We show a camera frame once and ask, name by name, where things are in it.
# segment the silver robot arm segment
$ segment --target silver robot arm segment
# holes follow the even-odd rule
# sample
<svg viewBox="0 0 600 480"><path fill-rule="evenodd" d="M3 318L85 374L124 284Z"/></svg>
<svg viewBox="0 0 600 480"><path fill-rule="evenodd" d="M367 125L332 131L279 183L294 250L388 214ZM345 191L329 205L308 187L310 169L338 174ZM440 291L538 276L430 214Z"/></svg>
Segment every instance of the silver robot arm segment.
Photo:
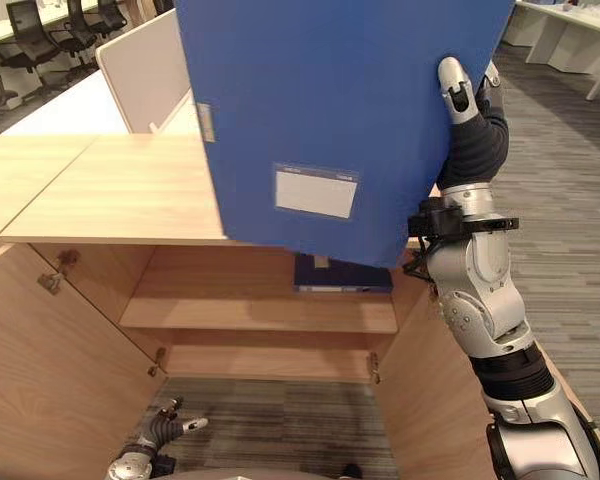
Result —
<svg viewBox="0 0 600 480"><path fill-rule="evenodd" d="M109 465L105 480L148 480L163 446L207 426L209 421L206 418L179 420L176 412L182 406L182 401L182 398L171 400L168 406L159 409L155 416L144 423L138 439L125 446L118 458Z"/></svg>
<svg viewBox="0 0 600 480"><path fill-rule="evenodd" d="M497 70L491 63L475 98L455 58L438 73L451 152L441 199L423 202L409 227L430 243L423 256L442 316L482 384L494 469L503 480L598 480L595 433L548 370L511 280L506 231L517 219L496 212L489 186L508 150Z"/></svg>

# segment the white desk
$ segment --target white desk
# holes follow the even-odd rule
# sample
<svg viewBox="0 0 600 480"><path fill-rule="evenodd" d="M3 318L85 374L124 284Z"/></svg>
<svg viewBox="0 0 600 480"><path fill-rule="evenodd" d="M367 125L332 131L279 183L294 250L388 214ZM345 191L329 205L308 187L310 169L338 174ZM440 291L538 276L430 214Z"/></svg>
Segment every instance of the white desk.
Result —
<svg viewBox="0 0 600 480"><path fill-rule="evenodd" d="M158 133L198 132L190 94ZM102 72L97 71L5 130L2 135L129 133Z"/></svg>
<svg viewBox="0 0 600 480"><path fill-rule="evenodd" d="M98 0L82 0L82 9L85 11L97 6ZM44 8L40 8L39 12L40 20L42 20L43 25L49 25L69 16L69 11L67 10L67 4L65 1L62 1L59 6L46 5ZM0 20L0 42L11 36L13 36L13 30L11 29L11 23L9 22L8 18L5 20Z"/></svg>
<svg viewBox="0 0 600 480"><path fill-rule="evenodd" d="M537 5L516 0L504 41L532 46L527 63L548 64L562 72L597 73L600 60L600 17L587 9L562 5ZM598 80L587 94L593 100L600 90Z"/></svg>

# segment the gray carpet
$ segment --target gray carpet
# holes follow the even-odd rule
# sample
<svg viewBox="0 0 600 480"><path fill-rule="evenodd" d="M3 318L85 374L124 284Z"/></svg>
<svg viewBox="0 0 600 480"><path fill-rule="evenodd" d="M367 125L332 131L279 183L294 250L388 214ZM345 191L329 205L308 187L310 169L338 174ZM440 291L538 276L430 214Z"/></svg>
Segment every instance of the gray carpet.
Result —
<svg viewBox="0 0 600 480"><path fill-rule="evenodd" d="M337 478L358 463L365 478L398 479L371 388L345 383L170 379L149 415L182 395L182 418L205 430L163 450L177 471L221 467L295 470Z"/></svg>
<svg viewBox="0 0 600 480"><path fill-rule="evenodd" d="M600 101L592 80L526 65L503 46L511 131L494 182L498 206L521 217L513 278L540 342L600 425Z"/></svg>

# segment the cabinet door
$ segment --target cabinet door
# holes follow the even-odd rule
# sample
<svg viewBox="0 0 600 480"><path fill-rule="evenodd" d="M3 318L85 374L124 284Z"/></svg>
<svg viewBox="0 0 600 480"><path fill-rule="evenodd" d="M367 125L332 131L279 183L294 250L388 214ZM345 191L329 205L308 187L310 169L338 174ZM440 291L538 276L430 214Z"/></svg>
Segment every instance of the cabinet door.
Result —
<svg viewBox="0 0 600 480"><path fill-rule="evenodd" d="M485 437L490 416L469 360L424 282L402 275L394 290L404 321L397 319L400 331L381 358L375 392L400 478L494 478Z"/></svg>
<svg viewBox="0 0 600 480"><path fill-rule="evenodd" d="M164 380L27 245L0 249L0 478L93 480Z"/></svg>

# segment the white panel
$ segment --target white panel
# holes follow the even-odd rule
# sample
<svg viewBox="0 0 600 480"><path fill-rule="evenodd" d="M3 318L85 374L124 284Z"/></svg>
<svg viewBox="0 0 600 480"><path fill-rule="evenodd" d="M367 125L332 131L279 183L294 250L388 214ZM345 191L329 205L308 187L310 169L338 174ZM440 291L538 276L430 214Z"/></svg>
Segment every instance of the white panel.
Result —
<svg viewBox="0 0 600 480"><path fill-rule="evenodd" d="M356 182L276 172L276 207L349 218Z"/></svg>

